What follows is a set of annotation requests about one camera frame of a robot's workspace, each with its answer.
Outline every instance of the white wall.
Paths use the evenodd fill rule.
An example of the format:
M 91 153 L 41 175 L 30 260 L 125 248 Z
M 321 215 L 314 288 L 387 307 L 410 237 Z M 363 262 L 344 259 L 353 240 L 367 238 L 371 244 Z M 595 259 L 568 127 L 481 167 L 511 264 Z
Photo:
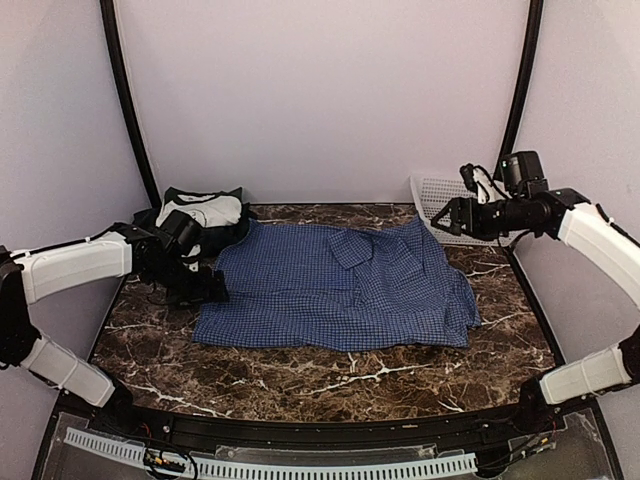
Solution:
M 640 237 L 640 4 L 545 3 L 519 149 L 540 153 L 552 186 L 600 202 Z M 553 240 L 518 256 L 568 360 L 629 336 L 631 301 L 580 254 Z M 628 479 L 640 479 L 640 387 L 601 399 Z
M 528 1 L 118 2 L 161 190 L 410 201 L 499 151 Z
M 98 2 L 3 0 L 0 10 L 0 244 L 43 246 L 128 220 L 146 200 Z M 45 299 L 33 321 L 86 356 L 115 286 Z M 15 368 L 0 382 L 0 478 L 28 479 L 56 393 Z

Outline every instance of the plaid fabric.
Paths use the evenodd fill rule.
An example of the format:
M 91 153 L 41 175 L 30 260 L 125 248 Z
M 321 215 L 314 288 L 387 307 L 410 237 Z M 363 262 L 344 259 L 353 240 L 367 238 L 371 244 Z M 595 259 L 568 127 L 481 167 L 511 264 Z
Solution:
M 466 347 L 468 328 L 480 325 L 467 279 L 418 217 L 380 232 L 252 221 L 216 268 L 231 301 L 202 306 L 195 342 L 341 351 Z

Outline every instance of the cable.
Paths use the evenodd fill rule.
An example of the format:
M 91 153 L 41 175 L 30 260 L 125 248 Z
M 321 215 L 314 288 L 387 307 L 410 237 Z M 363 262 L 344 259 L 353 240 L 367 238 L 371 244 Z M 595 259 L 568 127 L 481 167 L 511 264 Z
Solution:
M 97 233 L 97 234 L 89 237 L 88 241 L 89 242 L 93 242 L 93 241 L 99 239 L 101 236 L 106 235 L 110 231 L 111 231 L 111 227 L 105 228 L 100 233 Z M 71 247 L 72 245 L 80 245 L 81 243 L 87 243 L 87 239 L 86 238 L 82 238 L 82 239 L 79 239 L 79 240 L 71 240 L 69 242 L 58 243 L 56 245 L 49 245 L 48 247 L 40 247 L 40 248 L 36 248 L 34 250 L 28 250 L 26 252 L 18 253 L 16 255 L 13 255 L 13 256 L 9 257 L 4 262 L 0 263 L 0 267 L 2 265 L 4 265 L 5 263 L 9 263 L 9 262 L 17 260 L 19 258 L 26 257 L 27 253 L 29 253 L 30 255 L 35 255 L 37 253 L 48 252 L 49 250 L 55 250 L 56 248 L 64 248 L 64 247 Z
M 174 301 L 171 301 L 171 302 L 157 302 L 155 300 L 152 300 L 151 296 L 154 293 L 156 293 L 156 289 L 157 288 L 158 288 L 158 284 L 154 281 L 151 293 L 147 294 L 147 302 L 149 302 L 151 305 L 155 305 L 156 307 L 171 307 L 171 306 L 175 305 L 176 303 L 178 303 L 177 300 L 174 300 Z
M 532 445 L 529 445 L 531 443 L 532 440 L 536 440 L 536 442 Z M 524 460 L 525 458 L 529 458 L 532 455 L 535 455 L 537 453 L 540 453 L 540 451 L 536 451 L 536 449 L 544 446 L 545 444 L 547 444 L 549 442 L 549 437 L 542 437 L 540 438 L 540 436 L 536 436 L 531 438 L 528 442 L 526 442 L 526 444 L 521 444 L 521 446 L 519 448 L 514 448 L 509 454 L 501 457 L 498 460 L 494 460 L 493 462 L 487 463 L 485 465 L 482 466 L 478 466 L 478 468 L 482 468 L 484 470 L 503 470 L 507 467 L 510 467 L 511 465 L 518 463 L 521 460 Z M 498 464 L 500 461 L 502 460 L 506 460 L 509 457 L 515 456 L 515 458 L 512 458 L 511 460 L 507 461 L 506 463 L 501 463 Z
M 184 473 L 184 470 L 182 470 L 182 472 L 176 470 L 175 473 L 177 473 L 178 475 L 171 475 L 158 471 L 157 465 L 160 465 L 160 467 L 164 468 L 165 470 L 171 471 L 168 466 L 170 466 L 171 464 L 176 464 L 176 462 L 172 462 L 164 458 L 164 448 L 158 450 L 157 455 L 151 453 L 149 449 L 146 449 L 144 452 L 143 464 L 149 467 L 149 470 L 151 470 L 151 473 L 146 472 L 147 475 L 155 478 L 156 480 L 177 480 L 182 476 L 182 473 Z
M 524 237 L 526 237 L 527 235 L 529 235 L 530 233 L 533 233 L 533 230 L 525 230 L 523 232 L 520 232 L 520 234 L 518 234 L 518 236 L 513 239 L 513 242 L 509 244 L 509 248 L 511 248 L 511 250 L 515 250 L 516 245 L 518 245 L 518 242 L 522 240 Z
M 108 424 L 107 422 L 102 422 L 102 425 L 104 425 L 105 427 L 107 427 L 109 430 L 111 430 L 112 432 L 114 432 L 116 435 L 119 435 L 121 437 L 124 437 L 128 440 L 137 440 L 139 442 L 142 442 L 145 446 L 145 455 L 148 453 L 147 451 L 149 450 L 149 448 L 151 447 L 151 444 L 155 443 L 158 445 L 164 445 L 165 447 L 168 447 L 168 450 L 172 450 L 174 453 L 180 455 L 182 458 L 184 458 L 185 460 L 187 460 L 188 462 L 191 463 L 191 465 L 193 466 L 193 477 L 192 480 L 198 480 L 198 464 L 196 463 L 196 461 L 194 460 L 194 458 L 191 456 L 191 454 L 189 454 L 187 451 L 183 450 L 182 448 L 178 447 L 177 445 L 171 443 L 171 442 L 167 442 L 165 440 L 160 440 L 159 438 L 153 438 L 151 436 L 151 430 L 149 429 L 149 426 L 146 425 L 145 423 L 142 424 L 142 427 L 145 428 L 145 430 L 147 431 L 147 433 L 149 434 L 149 437 L 141 437 L 139 435 L 131 435 L 128 433 L 124 433 L 122 431 L 120 431 L 119 429 L 115 428 L 113 425 Z M 159 448 L 159 458 L 162 459 L 162 455 L 164 454 L 164 450 L 165 448 Z M 181 478 L 182 474 L 173 476 L 173 475 L 167 475 L 165 473 L 161 473 L 161 472 L 157 472 L 155 470 L 154 466 L 150 466 L 147 465 L 152 472 L 154 472 L 154 474 L 157 474 L 158 476 L 155 476 L 154 478 L 157 479 L 161 479 L 161 480 L 173 480 L 173 479 L 177 479 L 177 478 Z
M 484 465 L 478 465 L 478 468 L 479 468 L 479 469 L 480 469 L 480 468 L 483 468 L 483 469 L 484 469 L 484 468 L 489 468 L 489 467 L 491 467 L 492 465 L 495 465 L 496 463 L 500 463 L 500 462 L 502 462 L 503 460 L 506 460 L 506 459 L 510 458 L 512 455 L 519 454 L 519 453 L 520 453 L 520 450 L 523 450 L 523 449 L 527 448 L 527 447 L 529 446 L 529 444 L 530 444 L 533 440 L 535 440 L 535 439 L 537 439 L 537 438 L 538 438 L 538 435 L 534 435 L 533 437 L 529 438 L 528 440 L 526 440 L 526 441 L 524 441 L 524 442 L 520 443 L 520 445 L 518 445 L 518 446 L 517 446 L 517 447 L 515 447 L 514 449 L 510 450 L 510 451 L 509 451 L 509 453 L 507 453 L 507 454 L 503 455 L 502 457 L 499 457 L 499 458 L 497 458 L 497 459 L 493 460 L 492 462 L 485 463 Z
M 636 247 L 640 247 L 640 242 L 638 242 L 628 232 L 626 232 L 621 227 L 619 227 L 618 224 L 615 223 L 613 219 L 606 214 L 606 212 L 604 211 L 604 208 L 602 208 L 602 205 L 600 205 L 599 203 L 596 203 L 596 210 L 598 210 L 598 213 L 600 214 L 602 219 L 605 222 L 607 222 L 616 232 L 618 232 L 620 235 L 625 237 L 627 240 L 631 241 Z
M 476 185 L 478 185 L 482 191 L 484 192 L 484 194 L 487 196 L 487 202 L 491 199 L 491 195 L 489 195 L 489 192 L 487 191 L 486 187 L 484 185 L 482 185 L 480 182 L 476 182 Z
M 495 180 L 491 177 L 491 175 L 489 175 L 489 172 L 487 172 L 486 168 L 484 168 L 482 165 L 474 165 L 473 168 L 474 169 L 477 168 L 482 173 L 484 173 L 485 177 L 487 177 L 487 180 L 489 180 L 489 183 L 496 190 L 496 192 L 498 192 L 500 195 L 502 195 L 502 197 L 505 198 L 506 200 L 509 200 L 509 197 L 507 196 L 507 194 L 504 193 L 500 187 L 498 187 L 498 185 L 496 184 Z

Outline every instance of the marble surface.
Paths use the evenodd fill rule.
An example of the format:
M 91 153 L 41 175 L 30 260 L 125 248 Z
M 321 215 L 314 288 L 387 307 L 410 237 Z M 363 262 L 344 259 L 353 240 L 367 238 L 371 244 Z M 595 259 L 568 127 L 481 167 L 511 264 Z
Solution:
M 266 224 L 386 228 L 410 205 L 253 207 Z M 345 354 L 315 347 L 250 350 L 191 343 L 198 310 L 169 311 L 163 292 L 130 278 L 100 338 L 96 365 L 129 386 L 137 405 L 271 421 L 370 421 L 513 403 L 523 380 L 553 357 L 506 259 L 491 247 L 445 247 L 475 292 L 483 326 L 470 348 L 397 346 Z

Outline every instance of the white plastic basket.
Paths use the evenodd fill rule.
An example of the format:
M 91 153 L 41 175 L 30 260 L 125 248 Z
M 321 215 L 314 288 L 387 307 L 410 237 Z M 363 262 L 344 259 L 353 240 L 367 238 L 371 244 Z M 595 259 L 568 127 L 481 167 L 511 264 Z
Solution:
M 484 245 L 497 246 L 497 241 L 485 242 L 476 240 L 475 238 L 462 235 L 456 237 L 437 228 L 431 226 L 431 219 L 444 208 L 444 206 L 454 197 L 470 197 L 473 196 L 464 186 L 462 180 L 443 180 L 439 178 L 428 177 L 424 174 L 411 175 L 409 183 L 411 184 L 411 195 L 413 202 L 416 204 L 418 215 L 429 229 L 443 245 Z M 445 216 L 441 223 L 450 224 L 449 215 Z M 518 235 L 513 232 L 508 237 L 501 239 L 502 245 L 508 245 Z

